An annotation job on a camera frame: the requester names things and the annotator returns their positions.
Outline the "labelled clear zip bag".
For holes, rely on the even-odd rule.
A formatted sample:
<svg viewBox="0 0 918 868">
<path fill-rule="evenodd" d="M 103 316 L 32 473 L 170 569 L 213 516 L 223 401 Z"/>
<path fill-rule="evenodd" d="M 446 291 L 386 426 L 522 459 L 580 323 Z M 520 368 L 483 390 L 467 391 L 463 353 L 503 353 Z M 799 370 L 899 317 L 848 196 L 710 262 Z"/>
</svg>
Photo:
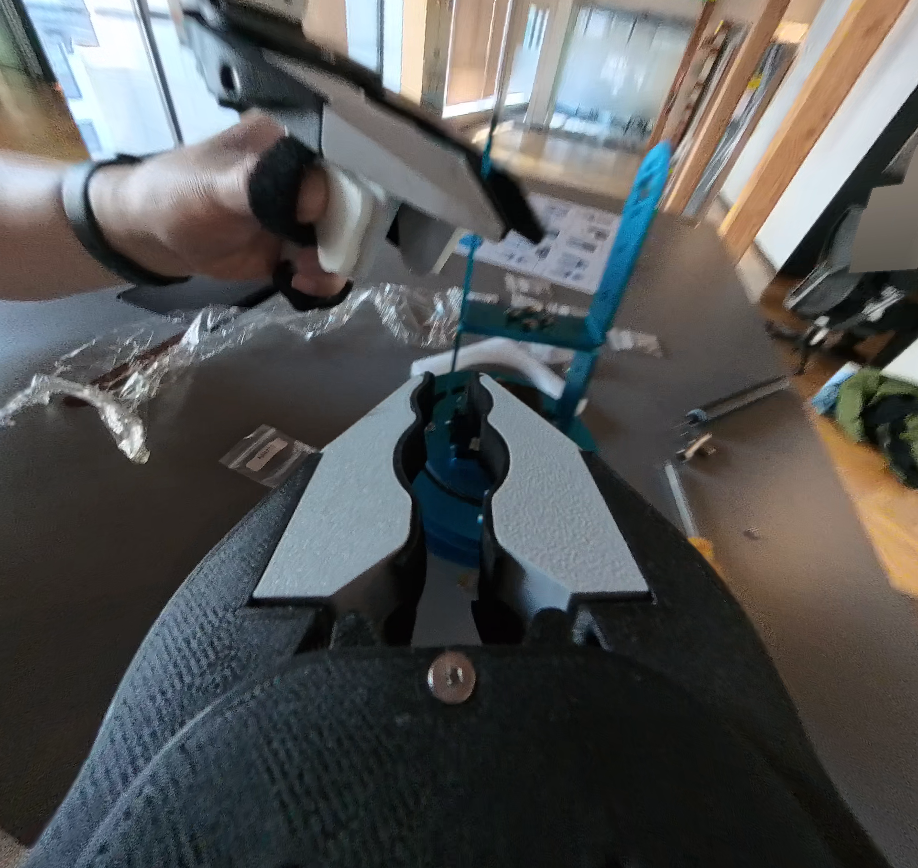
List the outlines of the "labelled clear zip bag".
<svg viewBox="0 0 918 868">
<path fill-rule="evenodd" d="M 274 426 L 258 426 L 226 451 L 219 464 L 269 489 L 282 484 L 317 449 Z"/>
</svg>

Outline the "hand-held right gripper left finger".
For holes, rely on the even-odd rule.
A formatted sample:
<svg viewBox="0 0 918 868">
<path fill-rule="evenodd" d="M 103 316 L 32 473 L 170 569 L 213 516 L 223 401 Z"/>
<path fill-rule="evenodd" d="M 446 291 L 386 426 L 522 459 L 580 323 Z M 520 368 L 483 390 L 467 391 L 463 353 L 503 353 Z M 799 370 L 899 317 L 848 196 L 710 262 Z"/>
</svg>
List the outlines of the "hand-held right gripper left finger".
<svg viewBox="0 0 918 868">
<path fill-rule="evenodd" d="M 426 460 L 431 412 L 425 372 L 323 449 L 254 601 L 419 602 L 426 551 L 411 479 Z"/>
</svg>

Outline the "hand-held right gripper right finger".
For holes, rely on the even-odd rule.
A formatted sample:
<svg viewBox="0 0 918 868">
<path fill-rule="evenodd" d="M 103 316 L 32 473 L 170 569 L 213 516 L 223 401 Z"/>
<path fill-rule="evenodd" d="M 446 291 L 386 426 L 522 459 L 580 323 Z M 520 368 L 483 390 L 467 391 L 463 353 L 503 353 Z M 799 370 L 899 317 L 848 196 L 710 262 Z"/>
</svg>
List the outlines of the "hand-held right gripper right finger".
<svg viewBox="0 0 918 868">
<path fill-rule="evenodd" d="M 576 443 L 487 375 L 477 378 L 488 594 L 512 609 L 635 599 L 649 587 Z"/>
</svg>

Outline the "person's left forearm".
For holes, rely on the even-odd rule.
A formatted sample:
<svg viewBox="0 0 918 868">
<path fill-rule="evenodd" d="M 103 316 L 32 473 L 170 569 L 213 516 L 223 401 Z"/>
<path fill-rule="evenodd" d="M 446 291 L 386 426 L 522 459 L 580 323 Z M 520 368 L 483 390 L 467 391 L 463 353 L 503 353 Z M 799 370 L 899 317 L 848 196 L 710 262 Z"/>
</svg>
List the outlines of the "person's left forearm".
<svg viewBox="0 0 918 868">
<path fill-rule="evenodd" d="M 66 164 L 1 153 L 1 299 L 37 302 L 104 285 L 63 209 Z"/>
</svg>

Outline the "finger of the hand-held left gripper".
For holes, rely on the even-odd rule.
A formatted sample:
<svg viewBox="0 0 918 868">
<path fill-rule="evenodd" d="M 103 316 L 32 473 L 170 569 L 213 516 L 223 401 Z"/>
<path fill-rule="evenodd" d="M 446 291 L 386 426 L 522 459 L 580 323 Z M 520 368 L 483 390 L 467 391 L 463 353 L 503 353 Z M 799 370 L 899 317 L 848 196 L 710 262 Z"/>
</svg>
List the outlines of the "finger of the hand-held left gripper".
<svg viewBox="0 0 918 868">
<path fill-rule="evenodd" d="M 500 241 L 545 236 L 520 184 L 442 124 L 338 74 L 279 53 L 265 59 L 322 100 L 325 161 L 382 187 L 402 205 L 453 228 Z"/>
<path fill-rule="evenodd" d="M 415 275 L 438 273 L 461 240 L 461 229 L 407 204 L 396 209 L 389 243 Z"/>
</svg>

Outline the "black wristband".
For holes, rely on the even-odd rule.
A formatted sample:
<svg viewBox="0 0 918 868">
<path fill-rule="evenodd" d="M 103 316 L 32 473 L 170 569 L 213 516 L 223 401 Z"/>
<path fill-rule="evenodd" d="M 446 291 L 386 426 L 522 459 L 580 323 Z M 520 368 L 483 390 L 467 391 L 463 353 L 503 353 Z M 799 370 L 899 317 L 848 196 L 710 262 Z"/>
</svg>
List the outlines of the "black wristband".
<svg viewBox="0 0 918 868">
<path fill-rule="evenodd" d="M 171 287 L 189 282 L 190 276 L 172 277 L 154 272 L 115 250 L 98 223 L 90 199 L 90 184 L 96 174 L 107 167 L 133 166 L 147 156 L 118 153 L 104 160 L 86 160 L 72 164 L 63 174 L 61 197 L 63 212 L 70 230 L 84 250 L 103 269 L 121 282 L 138 287 Z"/>
</svg>

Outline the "wooden pillar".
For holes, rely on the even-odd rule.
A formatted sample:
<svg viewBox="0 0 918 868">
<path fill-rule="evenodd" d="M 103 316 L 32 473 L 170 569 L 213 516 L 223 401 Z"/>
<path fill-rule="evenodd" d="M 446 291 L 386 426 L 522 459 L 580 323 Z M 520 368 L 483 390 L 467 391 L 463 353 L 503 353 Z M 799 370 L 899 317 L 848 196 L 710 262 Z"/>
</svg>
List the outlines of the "wooden pillar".
<svg viewBox="0 0 918 868">
<path fill-rule="evenodd" d="M 719 234 L 778 269 L 916 88 L 916 0 L 824 0 L 728 176 Z"/>
<path fill-rule="evenodd" d="M 680 163 L 664 204 L 665 211 L 681 214 L 689 204 L 790 2 L 791 0 L 765 0 L 764 7 L 747 31 L 730 70 L 719 83 L 718 94 L 693 136 L 691 148 Z"/>
</svg>

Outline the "grey office chair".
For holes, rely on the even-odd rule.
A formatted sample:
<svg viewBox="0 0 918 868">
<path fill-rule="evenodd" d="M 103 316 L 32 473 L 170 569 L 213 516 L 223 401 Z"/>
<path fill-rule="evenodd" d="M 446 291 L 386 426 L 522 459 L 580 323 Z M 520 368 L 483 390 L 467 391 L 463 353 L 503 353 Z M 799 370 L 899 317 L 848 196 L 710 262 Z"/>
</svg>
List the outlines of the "grey office chair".
<svg viewBox="0 0 918 868">
<path fill-rule="evenodd" d="M 783 306 L 808 325 L 802 332 L 768 322 L 770 337 L 791 343 L 798 355 L 794 375 L 807 370 L 810 358 L 832 350 L 852 359 L 853 347 L 891 333 L 868 364 L 879 368 L 916 342 L 917 273 L 915 269 L 855 271 L 851 268 L 855 236 L 866 208 L 852 206 L 832 227 L 812 271 L 786 295 Z"/>
</svg>

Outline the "clear plastic wrap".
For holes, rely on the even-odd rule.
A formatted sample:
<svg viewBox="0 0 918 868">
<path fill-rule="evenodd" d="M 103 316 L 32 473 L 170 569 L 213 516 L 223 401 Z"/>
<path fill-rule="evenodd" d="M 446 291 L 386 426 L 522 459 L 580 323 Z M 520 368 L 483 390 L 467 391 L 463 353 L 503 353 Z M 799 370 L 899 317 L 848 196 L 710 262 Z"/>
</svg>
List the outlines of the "clear plastic wrap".
<svg viewBox="0 0 918 868">
<path fill-rule="evenodd" d="M 144 406 L 206 361 L 276 329 L 309 342 L 345 327 L 363 307 L 376 313 L 384 334 L 407 346 L 445 348 L 453 343 L 462 291 L 393 282 L 352 289 L 331 308 L 296 312 L 280 295 L 250 310 L 209 306 L 155 316 L 96 336 L 35 372 L 27 385 L 2 400 L 8 429 L 32 408 L 64 397 L 92 408 L 116 448 L 129 461 L 149 460 Z"/>
</svg>

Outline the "small printed instruction sheet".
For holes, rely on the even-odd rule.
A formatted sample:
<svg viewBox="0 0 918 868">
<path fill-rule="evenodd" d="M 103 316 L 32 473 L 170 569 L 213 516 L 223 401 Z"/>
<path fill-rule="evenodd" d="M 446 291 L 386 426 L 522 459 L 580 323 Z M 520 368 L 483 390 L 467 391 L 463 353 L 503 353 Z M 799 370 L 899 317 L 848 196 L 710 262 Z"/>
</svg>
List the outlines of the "small printed instruction sheet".
<svg viewBox="0 0 918 868">
<path fill-rule="evenodd" d="M 505 268 L 516 273 L 541 276 L 553 249 L 553 240 L 533 244 L 516 233 L 500 241 L 483 240 L 476 248 L 475 262 Z"/>
</svg>

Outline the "white foam packing piece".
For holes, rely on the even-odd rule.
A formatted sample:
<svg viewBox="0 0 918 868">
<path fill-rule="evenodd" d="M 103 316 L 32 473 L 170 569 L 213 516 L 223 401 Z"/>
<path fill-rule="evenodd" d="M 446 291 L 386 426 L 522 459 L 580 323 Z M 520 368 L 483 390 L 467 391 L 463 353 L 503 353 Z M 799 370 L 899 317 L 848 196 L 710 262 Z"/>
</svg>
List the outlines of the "white foam packing piece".
<svg viewBox="0 0 918 868">
<path fill-rule="evenodd" d="M 564 391 L 562 377 L 536 358 L 527 344 L 504 337 L 486 337 L 459 347 L 455 370 L 448 350 L 412 362 L 408 378 L 429 372 L 436 378 L 437 400 L 450 408 L 465 401 L 470 374 L 492 377 L 537 411 L 546 410 Z"/>
</svg>

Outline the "green jacket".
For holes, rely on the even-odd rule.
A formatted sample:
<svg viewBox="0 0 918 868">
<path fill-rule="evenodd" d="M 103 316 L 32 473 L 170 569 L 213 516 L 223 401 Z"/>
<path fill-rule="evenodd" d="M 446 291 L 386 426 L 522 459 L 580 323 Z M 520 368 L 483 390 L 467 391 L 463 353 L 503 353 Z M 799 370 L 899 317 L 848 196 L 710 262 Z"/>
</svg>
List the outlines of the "green jacket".
<svg viewBox="0 0 918 868">
<path fill-rule="evenodd" d="M 853 362 L 843 366 L 810 399 L 855 443 L 878 449 L 903 485 L 917 488 L 917 387 Z"/>
</svg>

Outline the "orange-handled screwdriver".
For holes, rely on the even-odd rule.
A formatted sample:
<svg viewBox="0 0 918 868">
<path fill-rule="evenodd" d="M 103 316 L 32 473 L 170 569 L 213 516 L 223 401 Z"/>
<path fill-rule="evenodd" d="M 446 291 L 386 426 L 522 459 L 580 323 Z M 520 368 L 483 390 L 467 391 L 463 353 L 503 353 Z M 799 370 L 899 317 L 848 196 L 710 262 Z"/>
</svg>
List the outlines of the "orange-handled screwdriver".
<svg viewBox="0 0 918 868">
<path fill-rule="evenodd" d="M 714 546 L 710 539 L 703 536 L 699 530 L 698 522 L 692 511 L 688 493 L 685 490 L 677 467 L 672 461 L 667 461 L 663 466 L 664 476 L 672 496 L 683 534 L 689 544 L 700 553 L 712 568 L 716 568 Z"/>
</svg>

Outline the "person's left hand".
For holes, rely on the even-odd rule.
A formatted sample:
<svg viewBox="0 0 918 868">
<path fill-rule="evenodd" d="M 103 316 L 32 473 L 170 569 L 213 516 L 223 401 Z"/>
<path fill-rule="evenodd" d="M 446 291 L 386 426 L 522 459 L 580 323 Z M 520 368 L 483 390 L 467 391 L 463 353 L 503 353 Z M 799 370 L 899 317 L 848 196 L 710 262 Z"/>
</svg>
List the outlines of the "person's left hand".
<svg viewBox="0 0 918 868">
<path fill-rule="evenodd" d="M 159 276 L 260 282 L 286 263 L 296 290 L 338 295 L 346 278 L 325 271 L 313 246 L 288 244 L 264 228 L 251 208 L 252 174 L 288 139 L 274 120 L 252 112 L 199 144 L 98 169 L 87 192 L 102 238 Z"/>
</svg>

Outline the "large printed instruction sheet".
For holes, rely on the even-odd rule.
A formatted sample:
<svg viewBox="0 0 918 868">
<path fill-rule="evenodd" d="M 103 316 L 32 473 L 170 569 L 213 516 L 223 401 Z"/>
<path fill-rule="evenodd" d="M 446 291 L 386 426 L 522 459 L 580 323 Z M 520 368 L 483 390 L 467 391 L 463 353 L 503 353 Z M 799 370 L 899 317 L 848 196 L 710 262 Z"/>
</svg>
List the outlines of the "large printed instruction sheet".
<svg viewBox="0 0 918 868">
<path fill-rule="evenodd" d="M 545 235 L 533 247 L 529 273 L 594 294 L 612 252 L 621 214 L 540 194 L 530 196 L 530 205 Z"/>
</svg>

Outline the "dark grey desk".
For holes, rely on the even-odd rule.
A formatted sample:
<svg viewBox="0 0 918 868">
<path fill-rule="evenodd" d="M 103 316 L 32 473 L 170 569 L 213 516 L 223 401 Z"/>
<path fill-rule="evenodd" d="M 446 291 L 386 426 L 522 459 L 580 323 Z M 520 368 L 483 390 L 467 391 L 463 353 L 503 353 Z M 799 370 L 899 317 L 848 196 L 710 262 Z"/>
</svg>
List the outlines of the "dark grey desk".
<svg viewBox="0 0 918 868">
<path fill-rule="evenodd" d="M 661 215 L 617 322 L 664 357 L 605 355 L 585 419 L 673 521 L 661 467 L 692 409 L 784 373 L 716 232 Z M 260 424 L 321 447 L 407 378 L 418 348 L 370 304 L 306 343 L 271 327 L 147 405 L 134 464 L 91 409 L 2 428 L 2 827 L 30 842 L 86 757 L 143 635 L 264 493 L 220 457 Z M 680 474 L 819 759 L 889 862 L 916 866 L 916 606 L 893 589 L 797 393 L 716 419 Z"/>
</svg>

